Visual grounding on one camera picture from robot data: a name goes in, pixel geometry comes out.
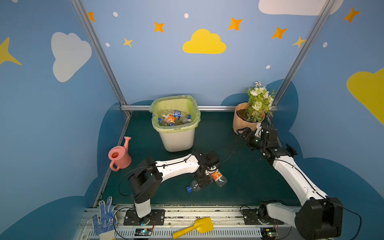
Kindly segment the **clear bottle orange label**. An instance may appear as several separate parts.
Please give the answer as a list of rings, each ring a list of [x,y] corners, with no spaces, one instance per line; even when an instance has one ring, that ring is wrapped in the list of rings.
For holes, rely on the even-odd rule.
[[[227,182],[227,178],[220,172],[219,169],[210,172],[210,176],[216,183],[216,185],[222,188]]]

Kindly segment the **clear bottle blue label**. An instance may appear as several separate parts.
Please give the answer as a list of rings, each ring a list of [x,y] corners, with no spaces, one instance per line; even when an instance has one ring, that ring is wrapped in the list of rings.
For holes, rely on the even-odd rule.
[[[173,116],[174,116],[175,119],[180,120],[180,118],[181,118],[181,111],[174,110]]]
[[[197,180],[193,180],[191,184],[186,188],[188,193],[191,192],[198,192],[201,190],[201,187],[199,186],[199,183]]]

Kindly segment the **clear bottle orange cap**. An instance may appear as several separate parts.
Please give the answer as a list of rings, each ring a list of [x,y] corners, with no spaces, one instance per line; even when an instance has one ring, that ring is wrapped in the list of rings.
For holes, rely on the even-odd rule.
[[[164,122],[165,122],[166,126],[174,126],[175,125],[175,120],[176,120],[176,118],[174,117],[173,114],[168,114],[165,117]]]

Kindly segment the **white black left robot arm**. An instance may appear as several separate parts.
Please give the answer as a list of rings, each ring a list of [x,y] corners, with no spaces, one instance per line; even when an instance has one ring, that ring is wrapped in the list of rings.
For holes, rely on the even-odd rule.
[[[211,174],[218,170],[219,162],[215,151],[206,154],[192,152],[185,157],[168,161],[155,161],[152,158],[142,161],[128,174],[137,217],[142,219],[151,213],[151,198],[161,183],[180,175],[194,174],[195,180],[188,190],[202,189],[214,182]]]

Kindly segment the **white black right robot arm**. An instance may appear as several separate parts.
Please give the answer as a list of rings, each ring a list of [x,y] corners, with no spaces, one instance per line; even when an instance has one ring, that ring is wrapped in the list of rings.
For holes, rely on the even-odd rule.
[[[301,208],[278,202],[261,203],[257,216],[260,224],[281,221],[297,229],[305,240],[337,238],[342,233],[343,205],[319,189],[294,160],[298,153],[290,145],[283,148],[278,131],[262,123],[256,130],[238,129],[236,133],[251,150],[259,150],[270,165],[278,171],[296,194]]]

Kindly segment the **white plastic trash bin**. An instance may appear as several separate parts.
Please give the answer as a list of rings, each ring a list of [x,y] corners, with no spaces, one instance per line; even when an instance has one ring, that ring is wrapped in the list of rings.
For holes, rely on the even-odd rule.
[[[189,150],[194,144],[195,129],[179,133],[159,133],[164,148],[168,152]]]

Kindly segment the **green bin liner bag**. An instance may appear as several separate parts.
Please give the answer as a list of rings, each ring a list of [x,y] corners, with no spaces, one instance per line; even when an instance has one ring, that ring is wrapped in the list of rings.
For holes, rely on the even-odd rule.
[[[164,119],[168,114],[174,114],[174,110],[181,111],[181,116],[191,115],[192,122],[183,125],[180,118],[180,120],[175,120],[174,126],[166,126]],[[153,115],[153,128],[159,133],[179,133],[193,130],[201,121],[201,112],[197,102],[189,95],[159,98],[151,104],[149,112]]]

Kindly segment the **white artificial flowers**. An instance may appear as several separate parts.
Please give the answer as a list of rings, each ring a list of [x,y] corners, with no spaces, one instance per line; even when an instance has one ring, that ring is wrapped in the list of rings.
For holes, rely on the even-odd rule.
[[[268,91],[262,87],[262,82],[255,82],[253,88],[248,89],[249,101],[242,118],[249,123],[262,122],[264,116],[272,117],[272,104],[275,99],[275,90]]]

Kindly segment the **yellow plastic shovel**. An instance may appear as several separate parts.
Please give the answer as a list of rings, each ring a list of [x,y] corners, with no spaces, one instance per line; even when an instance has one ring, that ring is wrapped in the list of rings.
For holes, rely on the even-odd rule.
[[[175,233],[173,233],[173,239],[177,239],[183,235],[186,235],[187,233],[197,230],[199,233],[207,233],[214,229],[213,222],[210,217],[207,218],[199,218],[195,220],[195,223],[193,226],[179,230]]]

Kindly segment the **pink plastic watering can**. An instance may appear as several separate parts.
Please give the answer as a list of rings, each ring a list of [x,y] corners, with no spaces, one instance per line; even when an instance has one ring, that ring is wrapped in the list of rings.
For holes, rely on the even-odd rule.
[[[123,146],[116,146],[108,153],[108,157],[111,160],[110,169],[114,172],[127,168],[132,162],[132,158],[128,154],[131,137],[124,137],[124,139],[125,143]]]

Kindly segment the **blue white work glove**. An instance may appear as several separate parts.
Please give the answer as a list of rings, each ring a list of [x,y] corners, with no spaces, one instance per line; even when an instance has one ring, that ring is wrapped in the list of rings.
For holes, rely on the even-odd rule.
[[[117,218],[115,206],[112,205],[113,197],[107,198],[107,201],[100,201],[100,214],[93,215],[93,228],[100,240],[115,240],[116,239],[116,227]]]

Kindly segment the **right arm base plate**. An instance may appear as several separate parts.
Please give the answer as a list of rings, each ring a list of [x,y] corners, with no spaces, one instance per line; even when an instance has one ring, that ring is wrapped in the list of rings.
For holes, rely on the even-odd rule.
[[[257,209],[241,209],[240,213],[243,215],[243,220],[245,225],[284,225],[285,223],[280,220],[272,219],[268,216],[261,216],[258,215]]]

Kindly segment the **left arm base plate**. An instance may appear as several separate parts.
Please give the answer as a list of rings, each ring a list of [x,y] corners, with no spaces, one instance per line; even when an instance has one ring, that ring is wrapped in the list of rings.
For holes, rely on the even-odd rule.
[[[165,210],[152,210],[147,216],[139,218],[136,210],[129,209],[124,218],[124,226],[163,226]]]

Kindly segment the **aluminium rear frame rail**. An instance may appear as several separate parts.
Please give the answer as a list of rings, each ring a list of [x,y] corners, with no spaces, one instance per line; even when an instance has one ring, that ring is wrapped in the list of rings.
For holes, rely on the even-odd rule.
[[[122,111],[149,111],[150,105],[122,105]],[[202,112],[234,112],[236,106],[198,106]]]

